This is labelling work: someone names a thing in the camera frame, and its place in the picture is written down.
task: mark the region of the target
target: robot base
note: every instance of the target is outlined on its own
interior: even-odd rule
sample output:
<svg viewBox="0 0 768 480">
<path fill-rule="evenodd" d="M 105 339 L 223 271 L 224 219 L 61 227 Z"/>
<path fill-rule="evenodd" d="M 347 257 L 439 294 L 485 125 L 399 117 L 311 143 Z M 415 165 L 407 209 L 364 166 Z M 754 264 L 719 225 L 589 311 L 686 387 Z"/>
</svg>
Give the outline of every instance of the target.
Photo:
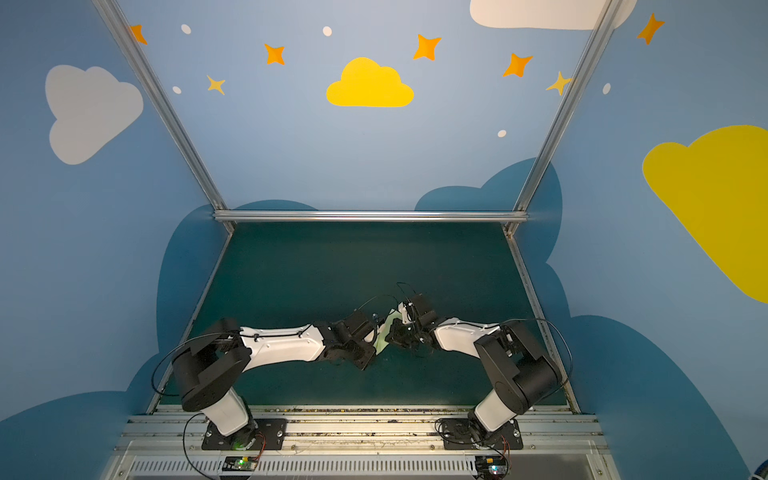
<svg viewBox="0 0 768 480">
<path fill-rule="evenodd" d="M 266 439 L 266 445 L 264 450 L 281 450 L 283 448 L 283 440 L 285 439 L 286 420 L 285 419 L 254 419 L 258 425 L 257 431 L 264 435 Z M 203 450 L 242 450 L 240 445 L 241 441 L 237 438 L 237 432 L 225 437 L 219 433 L 219 429 L 216 428 L 213 422 L 208 424 L 208 429 L 203 437 Z M 247 449 L 248 451 L 259 451 L 263 440 L 260 436 L 256 436 L 256 440 Z"/>
<path fill-rule="evenodd" d="M 469 428 L 469 419 L 440 419 L 438 420 L 438 424 L 442 426 L 442 429 L 440 430 L 444 437 L 442 446 L 446 450 L 480 450 L 485 447 L 492 447 L 503 452 L 504 439 L 507 440 L 510 450 L 523 449 L 523 439 L 520 435 L 520 427 L 518 426 L 518 421 L 515 419 L 505 423 L 482 443 L 473 443 L 472 432 Z"/>
</svg>

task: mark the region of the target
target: yellow star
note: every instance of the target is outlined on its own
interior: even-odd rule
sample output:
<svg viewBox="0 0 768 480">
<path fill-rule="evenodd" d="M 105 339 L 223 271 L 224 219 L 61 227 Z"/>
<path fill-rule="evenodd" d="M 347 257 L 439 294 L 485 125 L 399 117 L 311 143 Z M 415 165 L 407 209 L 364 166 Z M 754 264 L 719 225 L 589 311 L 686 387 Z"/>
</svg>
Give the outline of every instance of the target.
<svg viewBox="0 0 768 480">
<path fill-rule="evenodd" d="M 512 60 L 509 62 L 509 68 L 507 68 L 507 71 L 504 72 L 502 77 L 512 74 L 522 77 L 526 64 L 530 62 L 532 58 L 533 57 L 520 58 L 513 53 Z"/>
<path fill-rule="evenodd" d="M 208 76 L 208 80 L 210 80 L 210 87 L 208 87 L 208 90 L 218 90 L 222 95 L 224 94 L 224 92 L 221 90 L 221 84 L 223 84 L 226 80 L 215 81 L 210 76 Z"/>
<path fill-rule="evenodd" d="M 552 84 L 552 86 L 550 88 L 547 88 L 547 90 L 557 89 L 557 91 L 560 92 L 560 96 L 562 97 L 562 95 L 563 95 L 563 87 L 565 86 L 565 84 L 567 84 L 571 80 L 572 80 L 572 78 L 563 78 L 563 72 L 559 71 L 558 72 L 558 80 L 554 84 Z"/>
<path fill-rule="evenodd" d="M 641 31 L 637 37 L 644 39 L 646 45 L 650 45 L 650 41 L 654 38 L 656 30 L 664 25 L 664 23 L 666 22 L 659 22 L 654 14 L 650 14 L 650 20 L 648 20 L 648 24 L 645 25 L 645 28 L 643 28 L 643 31 Z"/>
<path fill-rule="evenodd" d="M 266 43 L 264 44 L 266 47 L 266 52 L 269 54 L 269 57 L 266 59 L 266 64 L 269 65 L 270 63 L 279 63 L 281 65 L 285 65 L 285 62 L 283 61 L 283 49 L 285 47 L 270 47 Z"/>
<path fill-rule="evenodd" d="M 144 36 L 141 34 L 141 25 L 132 26 L 131 31 L 133 32 L 134 37 L 136 37 L 136 41 L 143 43 L 144 45 L 147 44 L 147 41 L 144 40 Z"/>
<path fill-rule="evenodd" d="M 428 59 L 434 61 L 435 47 L 441 40 L 442 38 L 433 38 L 430 40 L 429 38 L 424 38 L 419 35 L 419 49 L 416 50 L 415 55 L 413 55 L 413 59 L 416 60 L 417 58 L 427 57 Z"/>
</svg>

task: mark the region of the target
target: side wall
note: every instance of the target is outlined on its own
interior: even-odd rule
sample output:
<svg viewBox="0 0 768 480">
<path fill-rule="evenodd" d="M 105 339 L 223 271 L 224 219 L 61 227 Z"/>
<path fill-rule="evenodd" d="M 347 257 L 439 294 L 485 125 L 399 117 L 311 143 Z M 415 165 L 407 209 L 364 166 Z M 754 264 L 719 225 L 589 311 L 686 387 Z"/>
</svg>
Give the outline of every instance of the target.
<svg viewBox="0 0 768 480">
<path fill-rule="evenodd" d="M 90 1 L 12 2 L 0 37 L 3 476 L 96 478 L 226 232 Z"/>
<path fill-rule="evenodd" d="M 518 231 L 624 480 L 744 478 L 768 457 L 765 18 L 638 2 Z"/>
</svg>

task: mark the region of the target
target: white cloud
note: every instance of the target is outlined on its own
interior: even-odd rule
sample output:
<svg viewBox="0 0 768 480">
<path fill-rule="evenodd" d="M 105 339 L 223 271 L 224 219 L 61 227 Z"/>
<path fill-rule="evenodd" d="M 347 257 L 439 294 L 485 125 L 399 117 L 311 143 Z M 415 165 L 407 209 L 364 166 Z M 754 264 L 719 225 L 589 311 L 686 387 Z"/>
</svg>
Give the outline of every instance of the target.
<svg viewBox="0 0 768 480">
<path fill-rule="evenodd" d="M 132 124 L 144 110 L 141 92 L 101 67 L 57 65 L 45 78 L 56 122 L 49 136 L 61 161 L 81 164 Z"/>
<path fill-rule="evenodd" d="M 614 27 L 624 23 L 636 2 L 622 2 Z M 591 30 L 604 5 L 605 0 L 472 0 L 469 14 L 492 28 Z"/>
</svg>

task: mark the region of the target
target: yellow cloud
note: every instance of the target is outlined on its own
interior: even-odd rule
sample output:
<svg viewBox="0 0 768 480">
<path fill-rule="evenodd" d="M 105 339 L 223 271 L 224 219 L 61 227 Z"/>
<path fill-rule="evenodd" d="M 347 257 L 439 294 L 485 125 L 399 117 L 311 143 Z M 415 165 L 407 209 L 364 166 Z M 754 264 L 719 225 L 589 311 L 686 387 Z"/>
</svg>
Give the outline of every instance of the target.
<svg viewBox="0 0 768 480">
<path fill-rule="evenodd" d="M 394 68 L 360 57 L 346 64 L 341 81 L 328 87 L 326 97 L 340 107 L 405 107 L 413 100 L 413 90 Z"/>
<path fill-rule="evenodd" d="M 768 303 L 768 131 L 736 125 L 690 147 L 657 145 L 643 174 L 723 273 Z"/>
</svg>

